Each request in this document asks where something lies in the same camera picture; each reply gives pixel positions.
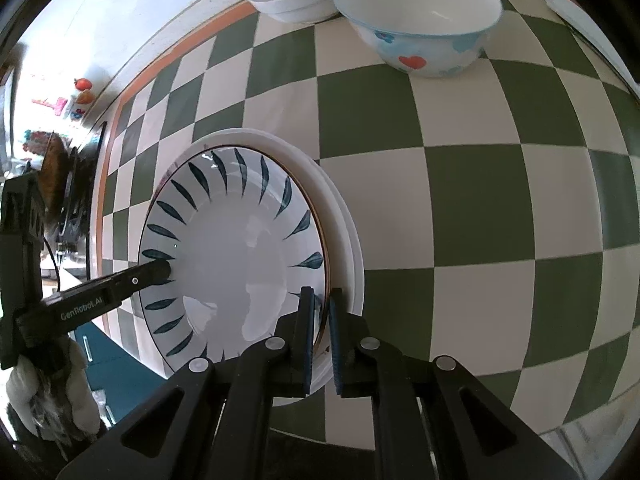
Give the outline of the left hand white glove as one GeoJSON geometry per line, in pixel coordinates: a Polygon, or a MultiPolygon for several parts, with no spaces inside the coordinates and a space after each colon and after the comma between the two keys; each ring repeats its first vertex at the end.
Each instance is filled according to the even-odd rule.
{"type": "Polygon", "coordinates": [[[69,336],[50,340],[17,359],[6,394],[31,434],[66,446],[98,436],[102,420],[86,368],[79,344],[69,336]]]}

